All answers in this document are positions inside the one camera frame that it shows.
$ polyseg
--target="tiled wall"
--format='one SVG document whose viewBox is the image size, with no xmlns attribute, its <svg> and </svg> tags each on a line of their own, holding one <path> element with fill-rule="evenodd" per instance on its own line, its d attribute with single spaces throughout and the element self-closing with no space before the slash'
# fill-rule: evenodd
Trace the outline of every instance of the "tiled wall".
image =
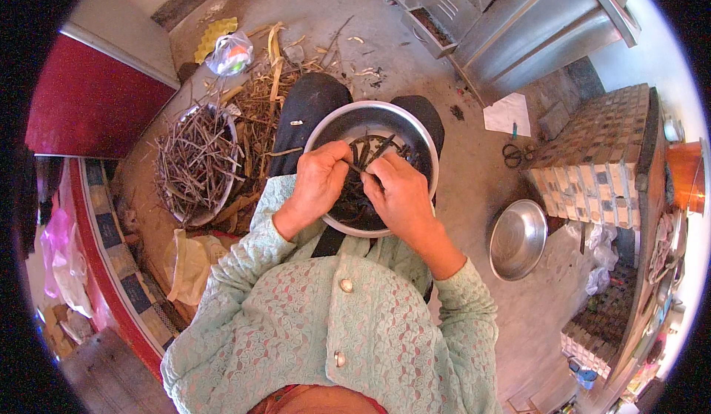
<svg viewBox="0 0 711 414">
<path fill-rule="evenodd" d="M 150 276 L 150 272 L 138 269 L 129 246 L 124 242 L 118 217 L 109 200 L 110 194 L 102 161 L 87 159 L 84 165 L 91 197 L 90 205 L 93 207 L 93 223 L 97 225 L 99 233 L 97 242 L 107 254 L 104 256 L 107 267 L 111 268 L 112 276 L 126 294 L 127 299 L 124 299 L 124 303 L 133 307 L 143 325 L 155 339 L 152 343 L 163 354 L 177 338 L 179 331 L 185 328 L 185 322 L 173 304 L 166 299 L 160 286 Z"/>
<path fill-rule="evenodd" d="M 649 111 L 649 86 L 589 100 L 538 150 L 527 174 L 550 216 L 640 229 L 635 167 Z"/>
<path fill-rule="evenodd" d="M 576 356 L 601 377 L 610 373 L 610 360 L 617 353 L 632 309 L 637 270 L 618 263 L 610 272 L 610 285 L 589 300 L 588 307 L 560 332 L 566 355 Z"/>
</svg>

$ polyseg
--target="yellow sponge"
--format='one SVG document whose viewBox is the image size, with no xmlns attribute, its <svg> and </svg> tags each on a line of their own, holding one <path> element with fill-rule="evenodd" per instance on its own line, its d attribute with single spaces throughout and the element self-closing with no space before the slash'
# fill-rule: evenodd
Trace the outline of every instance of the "yellow sponge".
<svg viewBox="0 0 711 414">
<path fill-rule="evenodd" d="M 215 42 L 218 37 L 224 36 L 227 33 L 232 33 L 237 30 L 237 18 L 230 17 L 228 19 L 220 19 L 219 21 L 214 21 L 205 30 L 200 45 L 198 45 L 198 50 L 195 52 L 195 63 L 203 63 L 205 57 L 215 50 Z"/>
</svg>

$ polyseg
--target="pink plastic bag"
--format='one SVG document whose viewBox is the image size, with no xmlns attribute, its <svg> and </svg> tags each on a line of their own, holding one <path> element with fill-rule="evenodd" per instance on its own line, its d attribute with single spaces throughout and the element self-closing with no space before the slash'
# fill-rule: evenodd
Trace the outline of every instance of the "pink plastic bag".
<svg viewBox="0 0 711 414">
<path fill-rule="evenodd" d="M 60 190 L 65 186 L 65 192 L 61 195 L 64 206 L 59 207 L 57 199 L 53 198 L 52 218 L 40 237 L 45 263 L 45 293 L 52 298 L 61 294 L 69 307 L 86 318 L 92 318 L 91 303 L 84 291 L 87 264 L 77 243 L 73 207 L 68 205 L 71 203 L 68 182 L 68 169 L 65 165 L 60 184 Z"/>
</svg>

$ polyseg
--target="red wall panel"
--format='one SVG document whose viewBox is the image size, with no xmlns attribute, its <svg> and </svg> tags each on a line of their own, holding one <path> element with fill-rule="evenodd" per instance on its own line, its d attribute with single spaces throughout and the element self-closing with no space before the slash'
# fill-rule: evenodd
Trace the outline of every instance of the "red wall panel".
<svg viewBox="0 0 711 414">
<path fill-rule="evenodd" d="M 60 34 L 32 97 L 35 153 L 123 158 L 175 90 Z"/>
</svg>

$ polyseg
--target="pearl button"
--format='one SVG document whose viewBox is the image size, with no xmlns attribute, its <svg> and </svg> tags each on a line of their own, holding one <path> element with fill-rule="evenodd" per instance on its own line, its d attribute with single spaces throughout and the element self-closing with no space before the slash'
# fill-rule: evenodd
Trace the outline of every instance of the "pearl button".
<svg viewBox="0 0 711 414">
<path fill-rule="evenodd" d="M 336 352 L 333 355 L 333 360 L 336 362 L 336 368 L 340 368 L 346 364 L 346 355 L 342 352 Z"/>
<path fill-rule="evenodd" d="M 343 278 L 341 280 L 341 289 L 343 289 L 344 293 L 350 294 L 353 291 L 353 282 L 348 278 Z"/>
</svg>

